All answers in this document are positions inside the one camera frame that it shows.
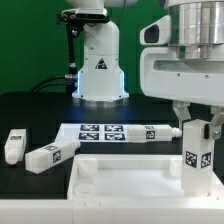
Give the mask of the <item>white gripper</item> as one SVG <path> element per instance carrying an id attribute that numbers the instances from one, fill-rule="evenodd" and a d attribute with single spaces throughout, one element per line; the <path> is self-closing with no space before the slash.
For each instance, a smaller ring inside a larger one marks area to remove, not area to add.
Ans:
<path id="1" fill-rule="evenodd" d="M 179 128 L 191 118 L 189 102 L 211 105 L 213 118 L 205 125 L 204 138 L 217 140 L 221 137 L 224 45 L 213 47 L 210 58 L 204 60 L 180 60 L 171 47 L 145 48 L 140 57 L 140 86 L 146 96 L 178 100 L 173 102 L 173 110 Z"/>

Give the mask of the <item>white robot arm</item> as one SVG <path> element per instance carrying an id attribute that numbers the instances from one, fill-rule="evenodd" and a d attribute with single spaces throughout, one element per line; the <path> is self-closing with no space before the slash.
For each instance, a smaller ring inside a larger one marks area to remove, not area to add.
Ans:
<path id="1" fill-rule="evenodd" d="M 125 98 L 124 60 L 146 96 L 169 99 L 180 119 L 187 105 L 209 105 L 213 118 L 206 133 L 216 139 L 224 125 L 224 0 L 147 0 L 157 15 L 148 25 L 129 20 L 120 28 L 108 8 L 138 0 L 67 0 L 62 15 L 84 33 L 83 65 L 73 97 L 98 103 Z"/>

